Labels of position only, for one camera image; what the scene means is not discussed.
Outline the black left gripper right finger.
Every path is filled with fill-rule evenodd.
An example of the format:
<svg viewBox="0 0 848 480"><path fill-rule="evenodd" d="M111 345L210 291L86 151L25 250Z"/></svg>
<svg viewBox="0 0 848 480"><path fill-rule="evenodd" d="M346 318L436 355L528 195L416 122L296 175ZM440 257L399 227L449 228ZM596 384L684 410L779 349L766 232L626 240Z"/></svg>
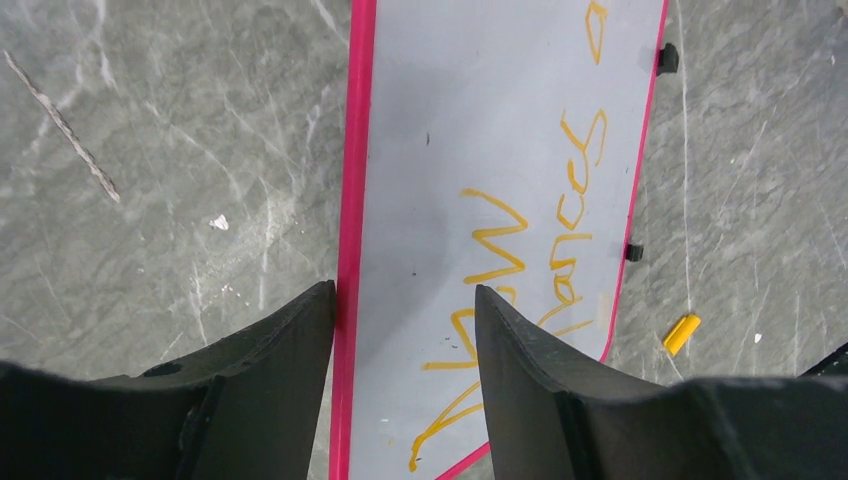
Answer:
<svg viewBox="0 0 848 480"><path fill-rule="evenodd" d="M475 291L498 479L843 479L847 375L657 385L604 365Z"/></svg>

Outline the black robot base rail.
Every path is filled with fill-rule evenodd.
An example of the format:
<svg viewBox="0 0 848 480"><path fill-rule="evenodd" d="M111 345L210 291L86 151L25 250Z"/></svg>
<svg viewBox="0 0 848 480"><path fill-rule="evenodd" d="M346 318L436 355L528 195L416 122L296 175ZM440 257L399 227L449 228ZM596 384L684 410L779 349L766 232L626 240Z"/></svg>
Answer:
<svg viewBox="0 0 848 480"><path fill-rule="evenodd" d="M809 368L803 376L846 376L848 374L848 344L837 348Z"/></svg>

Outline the yellow marker cap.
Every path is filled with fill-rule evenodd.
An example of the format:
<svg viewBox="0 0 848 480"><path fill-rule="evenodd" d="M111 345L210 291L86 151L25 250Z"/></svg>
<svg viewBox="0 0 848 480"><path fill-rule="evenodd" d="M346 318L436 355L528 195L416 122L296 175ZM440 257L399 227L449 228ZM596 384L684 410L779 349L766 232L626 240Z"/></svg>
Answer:
<svg viewBox="0 0 848 480"><path fill-rule="evenodd" d="M695 314L682 316L662 340L663 347L671 356L676 356L701 324Z"/></svg>

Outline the pink framed whiteboard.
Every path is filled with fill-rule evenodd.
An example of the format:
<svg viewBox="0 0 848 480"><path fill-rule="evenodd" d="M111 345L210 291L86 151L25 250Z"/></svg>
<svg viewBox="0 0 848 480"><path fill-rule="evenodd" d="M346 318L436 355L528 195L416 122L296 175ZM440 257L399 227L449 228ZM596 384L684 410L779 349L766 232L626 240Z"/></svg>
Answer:
<svg viewBox="0 0 848 480"><path fill-rule="evenodd" d="M475 289L604 360L668 5L351 5L333 479L488 450Z"/></svg>

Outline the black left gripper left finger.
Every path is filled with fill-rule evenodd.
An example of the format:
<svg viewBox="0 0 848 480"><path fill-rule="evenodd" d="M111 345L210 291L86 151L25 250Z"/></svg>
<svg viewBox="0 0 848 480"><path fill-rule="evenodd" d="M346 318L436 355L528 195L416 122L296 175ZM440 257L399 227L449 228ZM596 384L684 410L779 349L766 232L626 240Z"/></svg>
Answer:
<svg viewBox="0 0 848 480"><path fill-rule="evenodd" d="M5 479L304 479L336 289L130 377L82 381L3 362Z"/></svg>

